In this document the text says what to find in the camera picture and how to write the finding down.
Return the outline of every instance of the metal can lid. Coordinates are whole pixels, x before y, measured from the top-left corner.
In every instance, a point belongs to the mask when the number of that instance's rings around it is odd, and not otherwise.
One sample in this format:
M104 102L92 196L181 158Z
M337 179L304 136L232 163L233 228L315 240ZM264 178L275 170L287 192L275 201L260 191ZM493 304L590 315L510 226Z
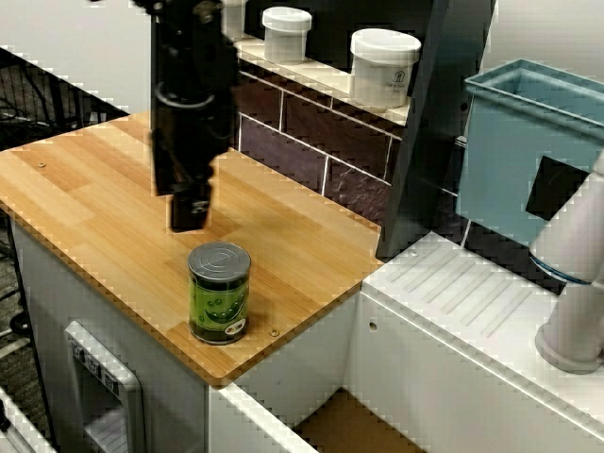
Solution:
M249 273L252 260L234 243L204 243L189 255L189 269L212 283L230 283Z

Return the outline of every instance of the light blue container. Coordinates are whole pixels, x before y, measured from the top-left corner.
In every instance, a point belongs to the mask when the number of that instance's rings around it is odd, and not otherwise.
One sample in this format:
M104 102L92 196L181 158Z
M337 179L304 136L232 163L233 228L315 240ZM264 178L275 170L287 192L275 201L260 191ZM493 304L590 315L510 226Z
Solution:
M519 59L466 79L474 95L456 212L530 245L525 211L543 156L590 172L604 148L604 85Z

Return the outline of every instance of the robotic arm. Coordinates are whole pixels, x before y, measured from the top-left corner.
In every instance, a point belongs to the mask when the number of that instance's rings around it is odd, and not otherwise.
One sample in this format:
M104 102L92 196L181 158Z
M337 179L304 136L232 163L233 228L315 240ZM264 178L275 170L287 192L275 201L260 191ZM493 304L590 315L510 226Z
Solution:
M157 31L151 109L157 194L173 195L174 232L199 229L210 207L210 162L228 150L234 133L237 52L221 31L220 0L134 3Z

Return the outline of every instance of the can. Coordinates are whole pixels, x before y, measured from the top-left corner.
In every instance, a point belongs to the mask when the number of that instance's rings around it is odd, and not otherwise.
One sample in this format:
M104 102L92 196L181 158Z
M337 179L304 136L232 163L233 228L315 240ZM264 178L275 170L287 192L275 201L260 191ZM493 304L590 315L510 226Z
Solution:
M247 252L234 243L204 243L189 255L189 329L207 344L231 344L247 331Z

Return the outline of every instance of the wood grain surface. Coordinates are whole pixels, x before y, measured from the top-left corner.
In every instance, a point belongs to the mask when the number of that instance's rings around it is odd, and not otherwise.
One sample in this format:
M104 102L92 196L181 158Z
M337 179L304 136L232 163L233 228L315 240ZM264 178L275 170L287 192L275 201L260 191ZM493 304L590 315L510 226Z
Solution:
M131 115L0 153L0 208L222 387L358 290L381 264L379 227L231 150L213 163L206 227L175 234L169 197L154 193L148 121ZM187 324L187 258L212 241L252 258L250 327L226 346L199 342Z
M344 389L294 431L319 453L424 453Z

